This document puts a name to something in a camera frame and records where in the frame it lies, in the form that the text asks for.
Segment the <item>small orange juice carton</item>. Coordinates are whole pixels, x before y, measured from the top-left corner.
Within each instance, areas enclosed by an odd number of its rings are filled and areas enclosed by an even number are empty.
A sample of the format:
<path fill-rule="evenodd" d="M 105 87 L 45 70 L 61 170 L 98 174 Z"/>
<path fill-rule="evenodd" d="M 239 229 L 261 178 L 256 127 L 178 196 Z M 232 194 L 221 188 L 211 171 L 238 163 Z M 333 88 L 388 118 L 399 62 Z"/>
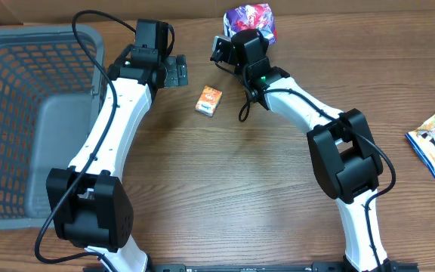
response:
<path fill-rule="evenodd" d="M 221 98 L 221 91 L 206 85 L 196 103 L 195 110 L 212 117 L 221 101 Z"/>

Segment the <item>purple red snack pouch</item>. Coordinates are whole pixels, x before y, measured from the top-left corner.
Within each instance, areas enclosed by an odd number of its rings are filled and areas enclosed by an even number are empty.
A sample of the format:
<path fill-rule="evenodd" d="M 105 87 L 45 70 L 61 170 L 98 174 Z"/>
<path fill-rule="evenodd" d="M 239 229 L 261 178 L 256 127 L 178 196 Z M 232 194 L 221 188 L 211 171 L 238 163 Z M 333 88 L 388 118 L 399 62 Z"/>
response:
<path fill-rule="evenodd" d="M 230 38 L 245 29 L 258 29 L 271 45 L 276 44 L 276 24 L 269 4 L 240 5 L 226 12 Z"/>

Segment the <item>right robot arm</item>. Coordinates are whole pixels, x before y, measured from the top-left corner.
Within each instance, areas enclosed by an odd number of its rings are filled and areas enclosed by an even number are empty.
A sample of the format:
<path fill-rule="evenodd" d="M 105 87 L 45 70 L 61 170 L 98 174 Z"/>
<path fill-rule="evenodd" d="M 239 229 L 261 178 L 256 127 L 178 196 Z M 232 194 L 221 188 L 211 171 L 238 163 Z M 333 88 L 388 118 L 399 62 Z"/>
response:
<path fill-rule="evenodd" d="M 302 88 L 283 69 L 271 66 L 268 41 L 257 29 L 231 40 L 231 54 L 247 89 L 249 103 L 287 118 L 306 136 L 315 178 L 337 203 L 351 271 L 383 271 L 387 253 L 381 244 L 376 199 L 384 153 L 375 145 L 364 115 L 329 107 Z"/>

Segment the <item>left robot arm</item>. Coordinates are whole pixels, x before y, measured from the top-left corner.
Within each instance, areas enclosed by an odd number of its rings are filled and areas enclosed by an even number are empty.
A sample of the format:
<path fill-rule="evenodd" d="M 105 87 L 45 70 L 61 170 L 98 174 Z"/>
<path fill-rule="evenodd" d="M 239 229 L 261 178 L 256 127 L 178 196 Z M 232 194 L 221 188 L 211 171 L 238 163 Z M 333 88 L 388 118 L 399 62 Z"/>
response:
<path fill-rule="evenodd" d="M 108 68 L 96 63 L 107 93 L 96 122 L 67 168 L 53 168 L 46 180 L 51 213 L 35 242 L 35 256 L 53 224 L 56 235 L 83 251 L 55 263 L 96 257 L 105 271 L 152 271 L 150 256 L 131 235 L 134 210 L 122 185 L 122 173 L 137 128 L 160 88 L 186 85 L 183 55 L 172 56 L 172 25 L 139 19 L 127 45 Z"/>

